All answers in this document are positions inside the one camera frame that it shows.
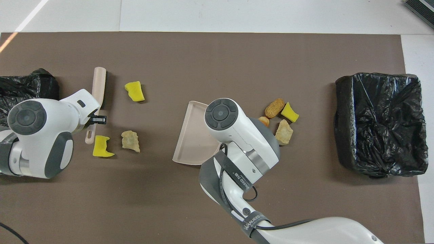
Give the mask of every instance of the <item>bread piece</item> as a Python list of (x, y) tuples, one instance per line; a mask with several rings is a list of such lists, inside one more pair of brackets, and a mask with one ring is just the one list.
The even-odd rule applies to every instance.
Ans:
[(282, 111), (283, 107), (285, 106), (285, 102), (283, 99), (278, 98), (274, 100), (268, 107), (265, 109), (265, 116), (268, 118), (274, 118), (276, 115), (279, 114), (280, 111)]

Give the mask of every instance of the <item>white floor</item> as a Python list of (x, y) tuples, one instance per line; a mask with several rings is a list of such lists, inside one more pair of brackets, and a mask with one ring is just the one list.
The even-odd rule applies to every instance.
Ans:
[[(1, 0), (0, 33), (14, 31), (400, 34), (406, 71), (422, 80), (434, 159), (434, 29), (401, 0)], [(425, 241), (434, 243), (432, 166), (418, 180)]]

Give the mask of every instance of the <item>black strap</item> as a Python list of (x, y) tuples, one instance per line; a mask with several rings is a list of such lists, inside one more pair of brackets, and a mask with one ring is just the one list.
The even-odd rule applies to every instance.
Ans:
[(214, 155), (220, 166), (226, 171), (229, 177), (244, 191), (249, 191), (253, 184), (247, 179), (247, 177), (241, 172), (241, 170), (224, 154), (219, 151)]
[(256, 228), (256, 226), (259, 224), (259, 222), (261, 221), (268, 221), (268, 218), (265, 217), (265, 215), (263, 215), (261, 212), (258, 211), (254, 211), (251, 212), (243, 221), (242, 225), (241, 225), (241, 230), (248, 236), (250, 237), (250, 235), (252, 234), (253, 229)]
[(15, 133), (10, 133), (0, 142), (0, 170), (5, 175), (16, 175), (9, 167), (9, 155), (12, 150), (12, 144), (18, 141)]

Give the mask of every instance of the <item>trash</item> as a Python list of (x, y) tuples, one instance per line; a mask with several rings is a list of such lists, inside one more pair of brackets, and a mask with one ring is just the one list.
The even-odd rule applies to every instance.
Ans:
[(291, 126), (288, 124), (286, 119), (282, 119), (279, 123), (279, 127), (277, 128), (276, 132), (276, 140), (279, 142), (279, 145), (285, 146), (289, 144), (289, 140), (291, 139), (293, 135), (293, 129), (291, 129)]
[(134, 131), (124, 131), (121, 134), (122, 136), (122, 148), (132, 149), (136, 152), (140, 152), (140, 148), (138, 146), (138, 136)]
[(283, 108), (283, 111), (280, 113), (281, 115), (285, 116), (287, 119), (289, 119), (292, 123), (297, 121), (298, 117), (300, 115), (296, 114), (294, 110), (289, 105), (289, 102), (286, 103), (285, 107)]
[(145, 100), (143, 92), (141, 91), (140, 81), (125, 84), (125, 90), (127, 90), (128, 96), (130, 96), (130, 98), (134, 102), (140, 102)]
[(7, 115), (15, 105), (33, 98), (59, 100), (59, 85), (45, 69), (28, 76), (0, 76), (0, 125), (7, 126)]
[(110, 138), (107, 136), (96, 135), (92, 155), (95, 157), (111, 157), (115, 155), (114, 153), (107, 151), (108, 140), (110, 140)]
[(336, 81), (335, 138), (340, 163), (382, 178), (426, 172), (428, 147), (415, 75), (357, 73)]
[(261, 121), (266, 127), (268, 127), (270, 124), (270, 120), (265, 116), (259, 117), (258, 120)]
[(283, 107), (285, 106), (285, 102), (283, 99), (278, 98), (274, 100), (270, 105), (268, 105), (267, 108), (265, 108), (265, 116), (268, 118), (274, 118), (276, 115), (279, 114), (280, 111), (282, 111)]

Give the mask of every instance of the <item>black clip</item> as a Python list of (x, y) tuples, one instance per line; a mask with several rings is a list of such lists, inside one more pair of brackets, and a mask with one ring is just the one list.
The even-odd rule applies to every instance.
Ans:
[(89, 119), (89, 124), (100, 124), (105, 125), (107, 124), (107, 116), (105, 115), (91, 115)]

